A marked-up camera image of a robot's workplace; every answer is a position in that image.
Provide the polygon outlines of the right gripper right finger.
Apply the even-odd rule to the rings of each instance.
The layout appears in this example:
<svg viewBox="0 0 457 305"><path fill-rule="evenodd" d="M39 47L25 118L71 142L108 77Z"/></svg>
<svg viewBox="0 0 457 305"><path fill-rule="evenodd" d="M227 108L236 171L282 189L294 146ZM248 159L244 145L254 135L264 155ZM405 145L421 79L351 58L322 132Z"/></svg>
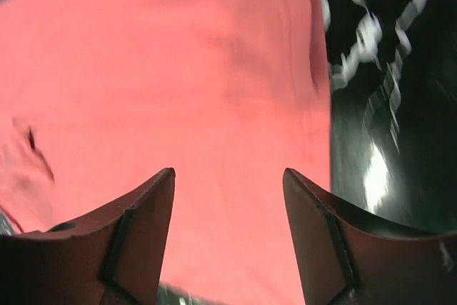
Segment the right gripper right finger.
<svg viewBox="0 0 457 305"><path fill-rule="evenodd" d="M455 304L456 234L383 219L294 169L283 196L306 304Z"/></svg>

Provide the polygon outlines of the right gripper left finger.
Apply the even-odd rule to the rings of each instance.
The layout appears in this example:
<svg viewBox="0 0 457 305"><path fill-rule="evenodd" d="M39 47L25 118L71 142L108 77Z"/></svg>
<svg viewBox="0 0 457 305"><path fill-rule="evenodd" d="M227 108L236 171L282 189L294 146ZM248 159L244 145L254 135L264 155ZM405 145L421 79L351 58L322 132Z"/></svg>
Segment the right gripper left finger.
<svg viewBox="0 0 457 305"><path fill-rule="evenodd" d="M1 236L2 304L155 304L175 171L47 232Z"/></svg>

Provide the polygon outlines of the coral red t shirt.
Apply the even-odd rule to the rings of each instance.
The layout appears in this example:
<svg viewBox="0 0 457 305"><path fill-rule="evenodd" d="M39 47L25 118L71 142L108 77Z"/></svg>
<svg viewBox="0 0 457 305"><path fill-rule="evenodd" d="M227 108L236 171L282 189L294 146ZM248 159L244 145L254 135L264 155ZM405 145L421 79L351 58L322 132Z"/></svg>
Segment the coral red t shirt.
<svg viewBox="0 0 457 305"><path fill-rule="evenodd" d="M176 171L161 277L302 304L286 168L329 185L321 0L2 0L1 210L45 230Z"/></svg>

